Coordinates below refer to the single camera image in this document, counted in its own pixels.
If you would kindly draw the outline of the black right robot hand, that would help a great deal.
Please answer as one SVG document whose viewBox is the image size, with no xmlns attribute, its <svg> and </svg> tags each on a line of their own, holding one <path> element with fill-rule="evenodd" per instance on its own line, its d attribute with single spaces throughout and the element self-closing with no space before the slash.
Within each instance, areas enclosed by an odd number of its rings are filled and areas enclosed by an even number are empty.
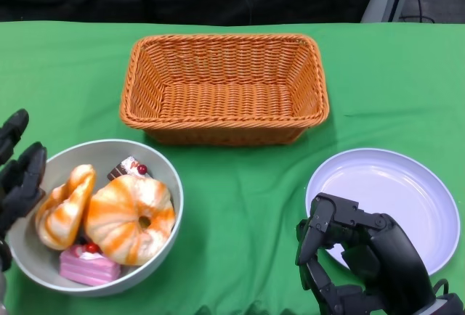
<svg viewBox="0 0 465 315">
<path fill-rule="evenodd" d="M 426 267 L 400 225 L 385 213 L 319 193 L 310 217 L 296 226 L 296 265 L 321 314 L 415 314 L 436 301 Z M 335 285 L 318 260 L 320 249 L 341 245 L 343 260 L 363 286 Z"/>
</svg>

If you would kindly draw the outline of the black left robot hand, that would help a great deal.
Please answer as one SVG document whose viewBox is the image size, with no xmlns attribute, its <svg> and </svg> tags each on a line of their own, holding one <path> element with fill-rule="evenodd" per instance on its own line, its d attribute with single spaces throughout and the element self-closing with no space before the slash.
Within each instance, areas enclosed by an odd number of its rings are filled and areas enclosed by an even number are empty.
<svg viewBox="0 0 465 315">
<path fill-rule="evenodd" d="M 1 126 L 1 271 L 9 270 L 12 253 L 6 235 L 16 220 L 26 217 L 41 200 L 40 184 L 47 164 L 47 149 L 34 142 L 18 159 L 12 155 L 29 122 L 25 109 L 13 113 Z"/>
</svg>

